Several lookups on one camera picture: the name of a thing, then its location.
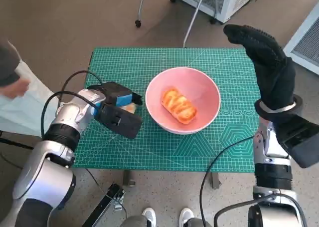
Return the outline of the person's hand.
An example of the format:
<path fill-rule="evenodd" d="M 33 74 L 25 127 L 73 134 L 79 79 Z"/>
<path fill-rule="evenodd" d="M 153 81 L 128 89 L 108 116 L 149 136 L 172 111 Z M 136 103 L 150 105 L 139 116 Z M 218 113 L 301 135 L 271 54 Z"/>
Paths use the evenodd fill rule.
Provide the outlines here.
<path fill-rule="evenodd" d="M 21 97 L 28 90 L 29 84 L 30 84 L 29 80 L 20 78 L 15 83 L 12 83 L 5 87 L 1 87 L 0 94 L 9 99 L 15 99 L 16 97 Z"/>

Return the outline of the black left robot hand blue tape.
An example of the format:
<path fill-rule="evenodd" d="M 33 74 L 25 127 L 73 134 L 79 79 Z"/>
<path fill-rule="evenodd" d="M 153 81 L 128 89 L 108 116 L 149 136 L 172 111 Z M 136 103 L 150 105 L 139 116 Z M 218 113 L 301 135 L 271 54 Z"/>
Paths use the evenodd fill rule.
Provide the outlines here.
<path fill-rule="evenodd" d="M 101 92 L 105 95 L 105 102 L 107 104 L 117 107 L 126 106 L 131 103 L 139 106 L 143 104 L 142 96 L 116 82 L 105 82 L 99 85 L 91 85 L 87 89 Z"/>

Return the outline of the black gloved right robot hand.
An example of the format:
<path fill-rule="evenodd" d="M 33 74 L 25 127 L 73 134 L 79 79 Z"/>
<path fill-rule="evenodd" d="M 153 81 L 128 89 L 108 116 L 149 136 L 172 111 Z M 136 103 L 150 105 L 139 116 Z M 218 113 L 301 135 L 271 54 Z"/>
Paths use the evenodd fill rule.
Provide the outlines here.
<path fill-rule="evenodd" d="M 252 60 L 266 107 L 275 111 L 292 105 L 296 72 L 276 39 L 248 25 L 227 24 L 223 31 L 229 42 L 242 45 Z"/>

